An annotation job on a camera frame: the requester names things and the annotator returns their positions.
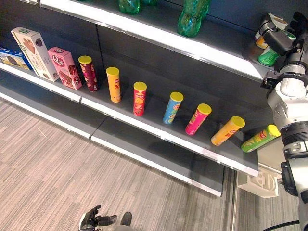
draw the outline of person's foot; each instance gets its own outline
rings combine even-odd
[[[126,212],[123,215],[123,218],[121,220],[121,225],[126,225],[126,226],[130,226],[131,224],[131,219],[132,219],[132,214],[130,212]]]

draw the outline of maroon can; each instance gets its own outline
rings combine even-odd
[[[81,70],[86,80],[89,91],[97,91],[98,84],[94,71],[94,66],[92,63],[92,58],[90,56],[83,55],[78,58],[78,61],[80,63]]]

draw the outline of shelf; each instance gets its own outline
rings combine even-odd
[[[31,83],[34,83],[38,86],[41,86],[49,91],[62,95],[72,101],[75,101],[77,103],[80,102],[81,97],[76,94],[76,91],[65,87],[62,84],[61,80],[59,79],[55,82],[50,82],[49,80],[38,77],[32,70],[25,70],[18,67],[9,66],[3,63],[0,63],[0,69],[10,74],[13,74],[17,77],[20,77],[24,80],[27,80]]]
[[[167,103],[161,102],[154,96],[147,95],[144,115],[137,117],[132,113],[132,89],[125,86],[121,86],[122,101],[120,103],[113,103],[110,101],[109,89],[104,85],[97,92],[89,92],[87,86],[74,91],[63,86],[60,81],[48,82],[47,80],[35,77],[34,72],[32,73],[31,71],[1,64],[0,68],[46,89],[50,87],[52,91],[60,95],[63,94],[67,98],[70,98],[68,94],[73,91],[80,98],[80,102],[83,105],[96,111],[184,147],[219,164],[252,176],[258,175],[257,152],[245,154],[240,149],[239,146],[243,142],[243,134],[240,131],[236,133],[236,136],[232,136],[225,141],[220,147],[216,147],[212,145],[210,139],[218,130],[219,124],[207,119],[194,136],[186,135],[184,129],[192,116],[191,113],[180,108],[174,122],[171,125],[165,125],[162,118]]]
[[[91,140],[221,196],[224,166],[130,125],[107,118]]]
[[[87,139],[106,116],[0,71],[0,97]]]
[[[30,3],[32,5],[36,5],[38,3],[38,0],[19,0],[25,3]]]
[[[222,194],[223,165],[3,71],[0,97],[204,191]]]
[[[205,20],[196,38],[177,34],[181,9],[166,1],[159,1],[156,7],[145,6],[136,16],[122,14],[114,0],[41,0],[40,4],[259,82],[268,71],[251,54],[254,51],[250,51],[249,44],[253,37],[245,33]]]

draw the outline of green can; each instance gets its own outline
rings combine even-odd
[[[261,147],[262,145],[279,136],[281,136],[281,133],[279,132],[278,128],[275,125],[270,124],[266,127],[266,129],[260,131],[252,138],[245,141],[242,144],[241,149],[246,153],[252,152],[253,150]]]

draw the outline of blue box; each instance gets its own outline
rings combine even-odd
[[[21,51],[12,51],[0,47],[0,62],[7,65],[21,67],[26,70],[32,70],[30,63]]]

